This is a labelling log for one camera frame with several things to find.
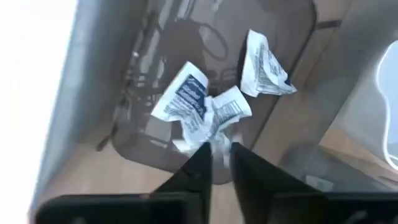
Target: torn sugar packet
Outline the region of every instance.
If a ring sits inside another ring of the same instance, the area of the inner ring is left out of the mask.
[[[211,136],[206,140],[210,142],[214,154],[220,154],[224,158],[224,164],[229,164],[229,150],[233,139],[229,139],[223,132],[228,126],[237,123],[241,118],[252,116],[251,109],[237,86],[230,88],[221,95],[212,99],[214,111]],[[179,151],[191,156],[204,143],[191,145],[188,142],[178,139],[173,143]]]
[[[213,99],[207,96],[208,79],[187,62],[178,72],[152,110],[163,121],[181,121],[183,138],[190,146],[200,146],[211,136]]]
[[[267,37],[253,30],[247,39],[241,91],[253,97],[259,93],[287,95],[297,91],[269,50]]]

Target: wooden floor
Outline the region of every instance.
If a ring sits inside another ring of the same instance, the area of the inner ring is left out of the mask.
[[[39,203],[65,194],[149,193],[172,176],[169,172],[125,160],[111,145],[102,152],[80,147],[51,181]],[[232,183],[213,186],[210,223],[243,223]]]

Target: blue printed label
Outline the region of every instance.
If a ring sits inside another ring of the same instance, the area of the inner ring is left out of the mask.
[[[180,88],[177,90],[177,95],[189,105],[192,105],[203,120],[206,113],[206,88],[193,75],[189,75],[181,84]]]

